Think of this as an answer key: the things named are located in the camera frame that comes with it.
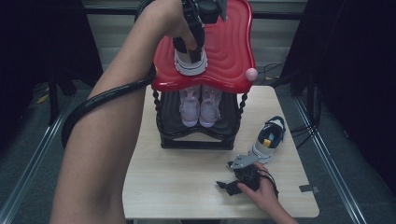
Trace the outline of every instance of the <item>white shoe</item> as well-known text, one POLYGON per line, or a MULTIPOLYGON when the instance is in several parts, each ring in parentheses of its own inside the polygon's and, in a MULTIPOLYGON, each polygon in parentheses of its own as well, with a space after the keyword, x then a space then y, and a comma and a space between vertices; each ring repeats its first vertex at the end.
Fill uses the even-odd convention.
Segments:
POLYGON ((199 122, 206 128, 212 127, 220 119, 219 103, 222 91, 210 86, 202 86, 201 115, 199 122))
POLYGON ((192 127, 198 122, 200 113, 199 96, 201 85, 191 86, 180 90, 180 114, 181 121, 187 127, 192 127))
POLYGON ((285 131, 285 120, 280 116, 269 119, 260 130, 256 143, 250 147, 248 155, 256 155, 260 158, 260 163, 269 162, 274 157, 276 147, 283 141, 285 131))
POLYGON ((207 58, 204 48, 201 52, 201 61, 192 63, 188 53, 182 53, 175 49, 176 70, 184 76, 196 76, 203 73, 207 68, 207 58))

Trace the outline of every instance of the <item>small pink ball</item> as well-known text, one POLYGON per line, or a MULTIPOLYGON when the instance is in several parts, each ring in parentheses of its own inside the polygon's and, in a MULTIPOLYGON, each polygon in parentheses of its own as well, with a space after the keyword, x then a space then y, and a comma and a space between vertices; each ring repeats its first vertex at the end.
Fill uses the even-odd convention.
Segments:
POLYGON ((249 68, 245 73, 245 75, 247 76, 247 80, 249 80, 249 81, 256 80, 258 74, 259 73, 257 72, 257 70, 255 68, 249 68))

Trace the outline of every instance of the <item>wooden table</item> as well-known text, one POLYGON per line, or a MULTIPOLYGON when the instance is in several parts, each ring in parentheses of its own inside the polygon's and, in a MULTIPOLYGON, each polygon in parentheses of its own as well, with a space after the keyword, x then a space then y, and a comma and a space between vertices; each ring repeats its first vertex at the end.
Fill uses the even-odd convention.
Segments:
MULTIPOLYGON (((216 181, 234 180, 227 162, 248 154, 265 121, 284 118, 271 87, 253 86, 248 93, 233 150, 163 149, 155 123, 152 89, 148 88, 142 127, 125 180, 127 218, 268 218, 245 194, 229 196, 216 181)), ((187 138, 212 140, 195 133, 187 138)), ((274 177, 279 201, 293 217, 316 217, 312 192, 301 193, 308 180, 287 126, 284 142, 266 164, 274 177)))

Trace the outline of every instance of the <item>finger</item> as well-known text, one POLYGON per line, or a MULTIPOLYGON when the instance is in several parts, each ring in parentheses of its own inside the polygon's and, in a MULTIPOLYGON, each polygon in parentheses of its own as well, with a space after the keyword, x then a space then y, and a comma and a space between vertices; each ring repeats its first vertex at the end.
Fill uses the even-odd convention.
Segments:
POLYGON ((271 180, 261 177, 260 178, 260 189, 273 189, 271 180))
POLYGON ((256 194, 255 191, 253 191, 250 187, 246 186, 243 183, 237 183, 236 186, 238 186, 238 188, 240 188, 242 192, 246 193, 247 196, 249 196, 250 198, 253 198, 256 194))
POLYGON ((183 39, 184 43, 186 44, 187 49, 197 49, 197 42, 192 35, 190 29, 185 29, 181 34, 181 38, 183 39))
POLYGON ((262 163, 260 163, 260 162, 258 162, 258 161, 255 161, 255 162, 254 162, 254 165, 255 165, 259 170, 264 170, 264 171, 268 172, 268 169, 267 169, 262 163))
POLYGON ((266 170, 259 170, 260 175, 268 175, 268 171, 266 170))

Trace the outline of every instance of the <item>black hose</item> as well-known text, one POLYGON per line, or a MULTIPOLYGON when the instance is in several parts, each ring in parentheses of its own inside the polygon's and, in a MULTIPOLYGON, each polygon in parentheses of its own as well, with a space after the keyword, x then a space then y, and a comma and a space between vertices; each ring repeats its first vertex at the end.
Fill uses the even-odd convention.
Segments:
MULTIPOLYGON (((153 1, 154 0, 144 0, 140 3, 136 11, 134 21, 137 21, 137 18, 142 13, 143 9, 153 1)), ((62 128, 62 145, 64 147, 66 146, 66 143, 70 137, 70 134, 74 126, 86 114, 93 111, 99 105, 103 105, 122 95, 146 87, 154 80, 155 76, 156 76, 156 69, 154 63, 152 63, 148 74, 145 77, 143 77, 141 80, 120 87, 116 87, 108 91, 104 91, 96 96, 93 96, 91 99, 88 99, 85 102, 83 102, 81 105, 79 105, 76 109, 73 110, 73 112, 67 117, 66 121, 64 122, 64 126, 62 128)))

